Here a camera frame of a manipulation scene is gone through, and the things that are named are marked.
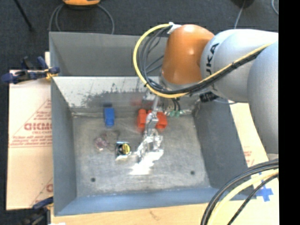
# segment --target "tripod leg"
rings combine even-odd
[[[27,23],[27,25],[28,25],[28,27],[29,27],[29,30],[32,31],[32,30],[33,30],[33,27],[32,27],[32,25],[31,25],[31,23],[29,22],[29,20],[28,20],[28,18],[27,18],[27,16],[26,16],[24,10],[22,9],[22,7],[21,7],[19,1],[18,1],[18,0],[14,0],[14,1],[15,1],[16,5],[17,5],[18,9],[20,10],[20,12],[21,12],[21,14],[22,14],[22,16],[23,16],[25,22]]]

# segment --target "blue clamp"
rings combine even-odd
[[[112,127],[114,125],[114,109],[112,107],[104,108],[104,122],[107,127]]]
[[[42,57],[37,58],[37,62],[39,64],[38,69],[42,71],[31,71],[28,70],[30,67],[32,67],[32,64],[30,61],[28,61],[28,57],[24,57],[21,62],[21,70],[15,72],[15,74],[12,73],[6,73],[1,76],[1,80],[4,83],[21,83],[29,80],[36,80],[39,78],[48,78],[50,79],[52,76],[57,75],[60,72],[59,67],[51,67],[49,68],[45,62],[45,60]]]

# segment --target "red object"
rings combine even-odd
[[[145,109],[140,109],[137,115],[137,126],[138,128],[145,128],[147,115],[152,112],[149,110],[148,112]],[[158,123],[155,128],[164,129],[168,125],[167,116],[163,112],[157,112]]]
[[[137,127],[145,128],[147,111],[145,109],[140,109],[137,115]]]

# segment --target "clamp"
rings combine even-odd
[[[29,71],[30,67],[33,67],[32,63],[28,61],[28,57],[24,57],[21,62],[21,70],[13,73],[6,73],[1,76],[1,80],[4,83],[21,83],[25,81],[30,80],[36,80],[39,78],[46,78],[47,80],[50,80],[51,77],[57,76],[60,72],[59,67],[51,67],[49,68],[46,64],[45,60],[40,56],[37,58],[37,62],[39,64],[39,67],[35,70],[41,70],[41,71]]]

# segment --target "cardboard sheet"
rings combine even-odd
[[[31,208],[53,195],[50,82],[9,88],[7,210]]]

